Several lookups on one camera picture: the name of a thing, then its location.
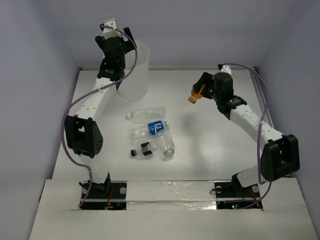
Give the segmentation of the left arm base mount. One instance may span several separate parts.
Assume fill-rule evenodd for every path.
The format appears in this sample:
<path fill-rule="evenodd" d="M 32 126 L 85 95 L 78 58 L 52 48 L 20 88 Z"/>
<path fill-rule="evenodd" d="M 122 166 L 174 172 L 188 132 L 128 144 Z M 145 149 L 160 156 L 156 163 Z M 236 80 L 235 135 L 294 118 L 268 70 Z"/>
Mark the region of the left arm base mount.
<path fill-rule="evenodd" d="M 104 182 L 93 182 L 89 190 L 90 181 L 79 183 L 82 187 L 79 208 L 82 210 L 119 211 L 127 209 L 127 182 L 112 181 L 108 173 Z"/>

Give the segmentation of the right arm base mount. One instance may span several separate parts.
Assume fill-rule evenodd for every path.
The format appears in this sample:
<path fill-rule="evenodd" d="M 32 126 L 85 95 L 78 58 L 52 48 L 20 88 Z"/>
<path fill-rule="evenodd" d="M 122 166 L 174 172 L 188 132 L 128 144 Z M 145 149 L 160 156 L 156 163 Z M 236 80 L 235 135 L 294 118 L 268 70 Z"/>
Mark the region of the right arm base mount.
<path fill-rule="evenodd" d="M 262 209 L 260 190 L 257 184 L 242 187 L 231 181 L 216 181 L 210 194 L 215 195 L 218 210 L 237 210 L 247 207 L 256 201 L 249 209 Z"/>

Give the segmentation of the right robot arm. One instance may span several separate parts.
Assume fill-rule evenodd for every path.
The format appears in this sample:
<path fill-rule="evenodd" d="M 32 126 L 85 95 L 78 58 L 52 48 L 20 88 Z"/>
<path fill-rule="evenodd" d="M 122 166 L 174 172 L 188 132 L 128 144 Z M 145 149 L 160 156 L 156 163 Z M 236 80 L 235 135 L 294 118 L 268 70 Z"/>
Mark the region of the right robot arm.
<path fill-rule="evenodd" d="M 275 130 L 235 95 L 230 73 L 204 72 L 192 86 L 188 100 L 195 104 L 201 98 L 215 101 L 218 111 L 257 144 L 257 165 L 232 176 L 230 190 L 235 196 L 242 196 L 255 184 L 272 183 L 300 169 L 298 139 Z"/>

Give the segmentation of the clear bottle white cap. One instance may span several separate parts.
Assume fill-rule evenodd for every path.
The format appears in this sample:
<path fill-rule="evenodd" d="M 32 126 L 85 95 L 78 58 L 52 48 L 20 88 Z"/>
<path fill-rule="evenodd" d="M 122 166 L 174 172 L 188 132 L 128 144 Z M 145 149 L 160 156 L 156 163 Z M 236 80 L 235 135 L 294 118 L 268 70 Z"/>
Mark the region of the clear bottle white cap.
<path fill-rule="evenodd" d="M 139 108 L 126 113 L 126 119 L 134 123 L 149 123 L 165 117 L 166 109 L 163 106 Z"/>

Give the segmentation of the orange plastic bottle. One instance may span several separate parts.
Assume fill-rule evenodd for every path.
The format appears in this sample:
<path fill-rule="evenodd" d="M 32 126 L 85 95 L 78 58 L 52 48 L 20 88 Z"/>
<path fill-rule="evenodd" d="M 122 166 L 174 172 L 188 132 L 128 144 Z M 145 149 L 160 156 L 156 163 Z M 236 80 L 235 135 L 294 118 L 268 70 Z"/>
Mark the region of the orange plastic bottle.
<path fill-rule="evenodd" d="M 191 90 L 191 94 L 188 98 L 188 101 L 192 104 L 195 104 L 197 100 L 201 99 L 203 97 L 203 89 L 205 88 L 205 85 L 203 84 L 198 90 L 196 90 L 194 87 Z"/>

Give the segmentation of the clear bottle base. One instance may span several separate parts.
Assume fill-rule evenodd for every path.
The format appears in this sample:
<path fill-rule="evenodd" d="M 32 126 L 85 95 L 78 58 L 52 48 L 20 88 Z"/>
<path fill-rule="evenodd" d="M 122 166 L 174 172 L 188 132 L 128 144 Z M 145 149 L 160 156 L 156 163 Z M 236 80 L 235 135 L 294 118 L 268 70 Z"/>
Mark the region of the clear bottle base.
<path fill-rule="evenodd" d="M 175 154 L 175 144 L 171 134 L 168 131 L 158 134 L 157 144 L 163 157 L 169 158 Z"/>

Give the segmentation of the blue label clear bottle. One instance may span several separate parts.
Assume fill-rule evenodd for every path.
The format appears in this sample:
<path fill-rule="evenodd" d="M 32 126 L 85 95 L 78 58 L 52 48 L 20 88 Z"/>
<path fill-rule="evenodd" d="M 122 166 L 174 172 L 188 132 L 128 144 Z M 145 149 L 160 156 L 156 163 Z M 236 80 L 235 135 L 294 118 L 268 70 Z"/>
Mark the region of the blue label clear bottle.
<path fill-rule="evenodd" d="M 157 134 L 167 131 L 171 124 L 166 120 L 157 120 L 132 130 L 132 140 L 137 142 L 155 137 Z"/>

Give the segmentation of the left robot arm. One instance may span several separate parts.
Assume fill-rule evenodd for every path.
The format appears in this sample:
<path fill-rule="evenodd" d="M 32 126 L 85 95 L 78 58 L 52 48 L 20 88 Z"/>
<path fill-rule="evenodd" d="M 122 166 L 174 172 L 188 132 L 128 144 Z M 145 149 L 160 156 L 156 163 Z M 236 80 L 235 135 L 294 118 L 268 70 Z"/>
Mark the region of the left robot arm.
<path fill-rule="evenodd" d="M 103 35 L 95 37 L 95 42 L 102 50 L 104 57 L 99 67 L 99 72 L 93 90 L 75 100 L 76 105 L 85 100 L 84 105 L 74 115 L 70 115 L 68 107 L 61 122 L 61 143 L 70 161 L 88 170 L 89 179 L 81 187 L 93 191 L 97 196 L 104 198 L 110 194 L 111 185 L 104 180 L 93 182 L 92 169 L 84 164 L 76 162 L 70 155 L 72 150 L 76 155 L 94 158 L 102 149 L 103 136 L 97 124 L 102 110 L 112 95 L 118 90 L 121 82 L 129 77 L 125 73 L 125 55 L 131 51 L 137 51 L 137 45 L 129 27 L 119 30 L 117 27 L 100 25 Z"/>

